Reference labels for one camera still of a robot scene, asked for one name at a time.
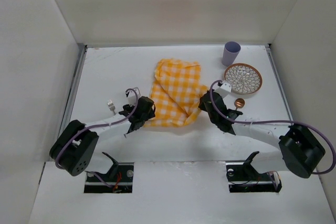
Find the yellow white checkered cloth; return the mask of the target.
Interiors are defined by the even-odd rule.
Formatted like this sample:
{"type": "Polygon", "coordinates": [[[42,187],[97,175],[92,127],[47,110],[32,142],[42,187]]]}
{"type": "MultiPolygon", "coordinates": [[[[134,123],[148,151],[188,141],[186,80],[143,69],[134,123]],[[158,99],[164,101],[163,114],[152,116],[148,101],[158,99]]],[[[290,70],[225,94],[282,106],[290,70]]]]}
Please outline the yellow white checkered cloth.
{"type": "Polygon", "coordinates": [[[201,84],[201,65],[179,59],[162,59],[154,71],[150,99],[155,117],[146,127],[184,127],[196,122],[200,98],[208,91],[201,84]]]}

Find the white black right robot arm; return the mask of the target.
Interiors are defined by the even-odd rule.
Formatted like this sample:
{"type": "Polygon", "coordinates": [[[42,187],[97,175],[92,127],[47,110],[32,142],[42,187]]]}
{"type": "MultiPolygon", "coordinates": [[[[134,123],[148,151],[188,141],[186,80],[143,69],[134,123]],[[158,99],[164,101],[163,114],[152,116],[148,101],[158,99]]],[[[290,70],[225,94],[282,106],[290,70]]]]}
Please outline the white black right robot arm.
{"type": "Polygon", "coordinates": [[[213,92],[213,100],[210,92],[206,92],[199,100],[199,108],[207,112],[210,121],[222,132],[257,140],[277,149],[270,153],[253,152],[249,163],[260,174],[288,170],[298,177],[309,178],[325,155],[323,146],[305,126],[231,122],[243,113],[228,109],[216,92],[213,92]]]}

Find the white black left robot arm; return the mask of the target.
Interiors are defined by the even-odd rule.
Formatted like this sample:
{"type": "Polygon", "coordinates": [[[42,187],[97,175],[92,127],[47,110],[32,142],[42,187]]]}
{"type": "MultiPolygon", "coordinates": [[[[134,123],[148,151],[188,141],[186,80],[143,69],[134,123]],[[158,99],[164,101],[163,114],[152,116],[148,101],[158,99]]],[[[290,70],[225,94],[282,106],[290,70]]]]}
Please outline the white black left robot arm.
{"type": "Polygon", "coordinates": [[[77,176],[89,166],[99,141],[125,136],[155,117],[154,101],[141,96],[135,105],[126,104],[113,117],[95,123],[71,121],[49,151],[58,168],[77,176]]]}

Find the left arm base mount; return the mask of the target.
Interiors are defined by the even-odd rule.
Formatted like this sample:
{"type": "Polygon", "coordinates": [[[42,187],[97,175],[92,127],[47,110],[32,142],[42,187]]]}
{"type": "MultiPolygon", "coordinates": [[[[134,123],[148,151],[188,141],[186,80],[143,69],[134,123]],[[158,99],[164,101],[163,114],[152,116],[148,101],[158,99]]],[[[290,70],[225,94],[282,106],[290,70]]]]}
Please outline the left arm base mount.
{"type": "Polygon", "coordinates": [[[134,163],[118,162],[106,152],[92,158],[86,173],[85,194],[130,194],[133,191],[134,163]]]}

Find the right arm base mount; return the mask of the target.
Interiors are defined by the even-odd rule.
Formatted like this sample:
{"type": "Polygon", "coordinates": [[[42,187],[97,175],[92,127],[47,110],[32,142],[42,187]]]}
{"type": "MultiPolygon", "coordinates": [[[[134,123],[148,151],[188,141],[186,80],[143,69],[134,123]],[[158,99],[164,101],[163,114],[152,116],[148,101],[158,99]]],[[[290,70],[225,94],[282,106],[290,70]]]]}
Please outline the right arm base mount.
{"type": "Polygon", "coordinates": [[[226,178],[230,193],[279,193],[282,182],[278,172],[258,173],[252,161],[259,152],[251,153],[245,160],[226,162],[226,178]]]}

